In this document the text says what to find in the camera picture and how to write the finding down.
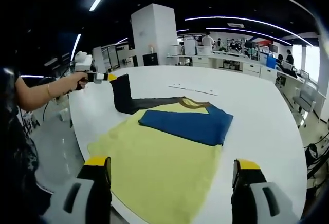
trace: human hand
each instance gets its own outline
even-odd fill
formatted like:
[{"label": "human hand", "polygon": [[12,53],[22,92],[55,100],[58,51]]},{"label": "human hand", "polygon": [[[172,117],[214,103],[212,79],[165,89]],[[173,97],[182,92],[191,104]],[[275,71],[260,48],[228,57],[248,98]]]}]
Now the human hand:
[{"label": "human hand", "polygon": [[71,90],[84,89],[86,87],[86,84],[88,83],[88,74],[82,71],[72,73],[70,76],[68,76],[68,78]]}]

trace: black clothing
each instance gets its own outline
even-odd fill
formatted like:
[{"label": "black clothing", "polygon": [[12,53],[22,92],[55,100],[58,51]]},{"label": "black clothing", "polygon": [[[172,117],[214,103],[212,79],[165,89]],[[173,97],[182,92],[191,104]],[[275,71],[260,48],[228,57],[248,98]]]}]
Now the black clothing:
[{"label": "black clothing", "polygon": [[288,54],[286,60],[287,60],[287,62],[288,62],[289,64],[294,65],[294,57],[293,57],[291,54]]},{"label": "black clothing", "polygon": [[236,50],[236,43],[230,43],[230,48]]},{"label": "black clothing", "polygon": [[119,76],[111,81],[114,97],[114,106],[117,111],[133,115],[141,109],[158,107],[160,105],[178,103],[179,97],[171,98],[141,98],[132,99],[129,75]]},{"label": "black clothing", "polygon": [[38,167],[35,146],[18,118],[15,84],[19,72],[13,67],[0,66],[0,119],[3,148],[2,187],[5,216],[2,223],[38,223],[38,198],[35,195],[34,172]]}]

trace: bracelet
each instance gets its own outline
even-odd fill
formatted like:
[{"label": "bracelet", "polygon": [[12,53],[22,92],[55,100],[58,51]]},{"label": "bracelet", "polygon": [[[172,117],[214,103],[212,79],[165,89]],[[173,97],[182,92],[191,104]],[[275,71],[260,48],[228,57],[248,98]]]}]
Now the bracelet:
[{"label": "bracelet", "polygon": [[49,91],[49,84],[48,84],[48,95],[50,96],[50,98],[52,98],[51,94],[50,94],[50,91]]}]

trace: black ceiling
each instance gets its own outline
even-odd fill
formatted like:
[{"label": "black ceiling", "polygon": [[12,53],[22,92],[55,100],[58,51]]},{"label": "black ceiling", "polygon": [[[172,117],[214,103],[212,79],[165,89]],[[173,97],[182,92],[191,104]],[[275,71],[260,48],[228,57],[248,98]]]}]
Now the black ceiling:
[{"label": "black ceiling", "polygon": [[[309,10],[323,14],[321,0],[296,0]],[[227,19],[185,21],[195,16],[239,16],[265,21],[294,33],[316,31],[313,17],[288,0],[102,0],[94,12],[94,0],[13,0],[7,9],[11,50],[17,50],[21,71],[47,74],[43,64],[52,57],[70,52],[76,35],[81,33],[78,50],[115,43],[127,36],[132,41],[130,16],[150,3],[175,9],[177,29],[203,32],[206,27],[227,27],[243,23],[246,30],[287,36],[286,32],[254,22]]]}]

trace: desk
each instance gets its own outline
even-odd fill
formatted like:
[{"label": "desk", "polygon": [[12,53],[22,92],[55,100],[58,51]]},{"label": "desk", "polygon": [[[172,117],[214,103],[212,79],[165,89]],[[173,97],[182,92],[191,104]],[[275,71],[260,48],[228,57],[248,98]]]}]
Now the desk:
[{"label": "desk", "polygon": [[[129,74],[133,98],[187,96],[209,101],[234,115],[218,170],[205,202],[193,223],[232,223],[233,162],[244,158],[257,163],[268,181],[275,182],[292,200],[300,217],[306,196],[306,160],[294,118],[279,91],[269,81],[235,72],[184,66],[147,66],[119,69]],[[218,96],[168,87],[173,83],[209,86]],[[87,145],[129,115],[114,108],[109,82],[89,83],[70,94],[70,111],[77,141],[85,160]],[[145,223],[113,195],[112,205],[129,223]]]},{"label": "desk", "polygon": [[[240,65],[240,71],[238,72],[242,72],[244,74],[252,75],[262,79],[267,79],[273,83],[275,83],[277,77],[284,76],[287,78],[287,81],[286,81],[286,85],[284,86],[284,88],[282,88],[281,92],[286,95],[291,105],[293,104],[293,96],[296,95],[296,88],[300,88],[302,83],[304,82],[304,80],[300,77],[294,78],[293,76],[286,74],[282,71],[268,68],[261,62],[251,60],[248,56],[243,54],[221,52],[207,56],[202,56],[202,55],[169,56],[169,58],[171,57],[184,57],[184,58],[189,57],[193,59],[193,64],[197,67],[215,68],[215,69],[228,70],[228,71],[234,71],[234,70],[225,69],[222,67],[219,68],[218,64],[222,64],[223,60],[240,62],[242,63],[243,66]],[[254,66],[257,70],[252,70],[252,68],[250,67],[251,65]],[[326,100],[326,96],[318,92],[318,95],[316,96],[315,100],[316,100],[315,112],[320,120],[321,111],[324,101]]]}]

